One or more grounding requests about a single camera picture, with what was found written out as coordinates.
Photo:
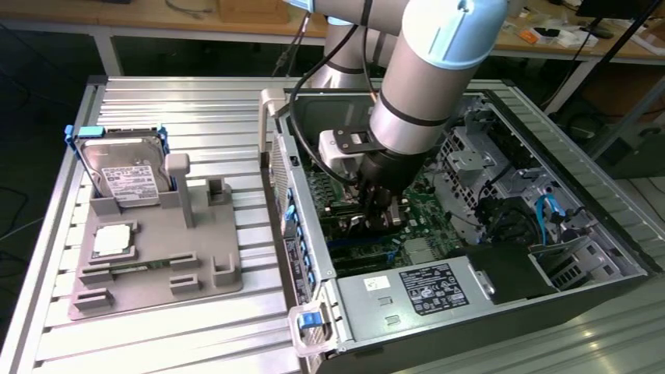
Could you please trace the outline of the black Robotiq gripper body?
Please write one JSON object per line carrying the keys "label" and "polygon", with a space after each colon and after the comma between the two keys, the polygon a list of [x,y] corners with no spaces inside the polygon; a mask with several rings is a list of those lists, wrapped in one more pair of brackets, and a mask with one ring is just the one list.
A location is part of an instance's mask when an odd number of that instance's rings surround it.
{"label": "black Robotiq gripper body", "polygon": [[365,153],[360,166],[360,187],[385,189],[401,195],[415,181],[427,159],[427,153],[413,155],[377,150]]}

